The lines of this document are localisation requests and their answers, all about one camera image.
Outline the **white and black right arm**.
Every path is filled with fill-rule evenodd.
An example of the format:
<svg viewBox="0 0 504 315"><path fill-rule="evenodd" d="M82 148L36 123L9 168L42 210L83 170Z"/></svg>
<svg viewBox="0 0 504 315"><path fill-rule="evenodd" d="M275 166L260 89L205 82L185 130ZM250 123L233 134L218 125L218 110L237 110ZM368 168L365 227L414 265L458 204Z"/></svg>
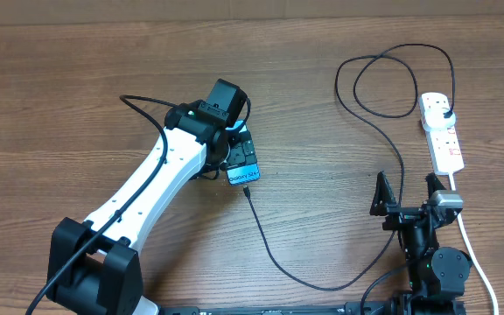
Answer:
<svg viewBox="0 0 504 315"><path fill-rule="evenodd" d="M428 199L421 206L402 207L393 194L386 175L377 175L370 209L382 216L382 228L397 232L405 256L404 265L380 276L364 292L360 310L364 314L464 314L465 283L473 266L464 251L439 245L437 230L452 224L461 214L464 201L430 173L425 181ZM377 306L366 306L368 294L378 284L407 271L409 290L398 291Z"/></svg>

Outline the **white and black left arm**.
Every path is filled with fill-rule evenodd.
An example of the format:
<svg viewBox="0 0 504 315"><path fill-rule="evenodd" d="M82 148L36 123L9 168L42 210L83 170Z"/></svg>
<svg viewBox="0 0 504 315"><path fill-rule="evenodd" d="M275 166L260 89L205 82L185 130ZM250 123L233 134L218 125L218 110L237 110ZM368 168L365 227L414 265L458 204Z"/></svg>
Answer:
<svg viewBox="0 0 504 315"><path fill-rule="evenodd" d="M144 296L140 255L165 209L188 181L225 172L232 186L260 178L256 150L239 115L251 101L238 86L215 82L205 100L171 104L159 138L122 187L84 221L65 218L51 239L42 298L77 314L160 314Z"/></svg>

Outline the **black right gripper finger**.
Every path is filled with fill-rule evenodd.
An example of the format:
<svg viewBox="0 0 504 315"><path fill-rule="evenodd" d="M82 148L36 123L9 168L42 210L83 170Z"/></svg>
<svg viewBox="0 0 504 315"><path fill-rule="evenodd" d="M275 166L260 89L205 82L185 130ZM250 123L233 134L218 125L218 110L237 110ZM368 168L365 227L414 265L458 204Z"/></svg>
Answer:
<svg viewBox="0 0 504 315"><path fill-rule="evenodd" d="M386 216L389 214L389 210L394 208L397 208L396 197L386 174L380 171L376 177L374 197L369 214L373 216Z"/></svg>
<svg viewBox="0 0 504 315"><path fill-rule="evenodd" d="M429 198L433 195L434 192L445 190L445 186L438 179L438 176L434 172L429 173L425 177L425 181L426 181L426 184L427 184L427 191L428 191L428 197Z"/></svg>

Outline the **blue Galaxy smartphone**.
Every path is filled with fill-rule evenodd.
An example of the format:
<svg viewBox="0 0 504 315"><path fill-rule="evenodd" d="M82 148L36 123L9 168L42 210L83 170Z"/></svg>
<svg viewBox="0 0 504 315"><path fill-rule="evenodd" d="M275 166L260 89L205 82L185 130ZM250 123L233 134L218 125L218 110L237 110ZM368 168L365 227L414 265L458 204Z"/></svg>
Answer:
<svg viewBox="0 0 504 315"><path fill-rule="evenodd" d="M249 131L247 129L247 126L243 123L243 120L237 121L235 126L233 128L229 128L228 131L235 131L238 127L241 126L242 128L239 130L239 132ZM261 177L258 163L243 166L240 168L226 170L226 173L227 173L227 180L231 186L243 185L248 182L258 180Z"/></svg>

